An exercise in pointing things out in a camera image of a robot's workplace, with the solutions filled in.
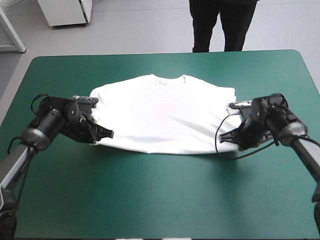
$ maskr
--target gray floor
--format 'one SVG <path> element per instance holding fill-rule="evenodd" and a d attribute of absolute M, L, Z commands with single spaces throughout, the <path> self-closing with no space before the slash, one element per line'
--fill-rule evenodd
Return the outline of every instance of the gray floor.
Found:
<path fill-rule="evenodd" d="M 188 0 L 93 0 L 91 23 L 65 29 L 48 26 L 37 0 L 3 10 L 27 51 L 0 53 L 0 123 L 37 56 L 188 53 L 193 46 Z M 319 13 L 320 0 L 261 0 L 243 50 L 299 51 L 320 90 Z M 210 51 L 223 48 L 218 22 Z"/>

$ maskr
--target white table leg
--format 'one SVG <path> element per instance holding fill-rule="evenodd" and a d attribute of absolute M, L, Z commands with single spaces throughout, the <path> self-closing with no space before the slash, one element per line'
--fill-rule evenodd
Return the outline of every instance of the white table leg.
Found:
<path fill-rule="evenodd" d="M 21 39 L 19 38 L 18 34 L 16 33 L 15 29 L 9 22 L 9 19 L 7 18 L 6 14 L 4 13 L 1 7 L 0 7 L 0 25 L 2 25 L 4 31 L 9 36 L 10 40 L 16 47 L 16 50 L 18 50 L 20 53 L 24 53 L 26 51 L 26 47 L 22 43 Z"/>

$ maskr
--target white t-shirt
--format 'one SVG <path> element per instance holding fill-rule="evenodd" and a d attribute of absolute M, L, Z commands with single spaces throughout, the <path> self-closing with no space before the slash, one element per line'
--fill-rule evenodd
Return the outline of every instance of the white t-shirt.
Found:
<path fill-rule="evenodd" d="M 215 133 L 236 101 L 235 89 L 218 87 L 192 76 L 167 79 L 151 75 L 95 88 L 91 97 L 96 123 L 114 131 L 97 144 L 143 153 L 215 153 Z M 230 116 L 219 133 L 237 128 L 239 116 Z M 219 143 L 219 152 L 237 151 L 236 144 Z"/>

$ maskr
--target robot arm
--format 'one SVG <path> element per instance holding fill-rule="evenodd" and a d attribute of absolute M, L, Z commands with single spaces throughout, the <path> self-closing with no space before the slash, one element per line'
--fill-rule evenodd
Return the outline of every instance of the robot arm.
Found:
<path fill-rule="evenodd" d="M 67 99 L 41 94 L 33 102 L 44 96 L 46 98 L 40 102 L 36 112 L 31 105 L 36 117 L 19 137 L 21 143 L 0 163 L 0 240 L 14 237 L 17 225 L 15 210 L 19 203 L 14 188 L 28 169 L 31 158 L 46 150 L 59 133 L 88 144 L 102 138 L 113 138 L 114 135 L 112 130 L 97 125 L 91 117 L 98 98 L 74 96 Z"/>
<path fill-rule="evenodd" d="M 314 217 L 320 233 L 320 145 L 308 137 L 308 128 L 289 110 L 282 94 L 254 98 L 252 102 L 231 103 L 229 112 L 240 113 L 240 126 L 219 136 L 220 142 L 237 144 L 240 150 L 259 146 L 265 140 L 274 139 L 291 147 L 303 162 L 317 187 L 311 201 L 317 203 Z"/>

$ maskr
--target black pants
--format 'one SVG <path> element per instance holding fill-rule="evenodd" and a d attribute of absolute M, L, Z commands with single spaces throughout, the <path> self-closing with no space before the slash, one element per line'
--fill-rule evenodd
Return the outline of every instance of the black pants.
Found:
<path fill-rule="evenodd" d="M 189 0 L 193 18 L 193 53 L 209 52 L 212 31 L 220 13 L 224 32 L 224 51 L 241 51 L 252 17 L 254 4 L 221 3 L 218 0 Z"/>

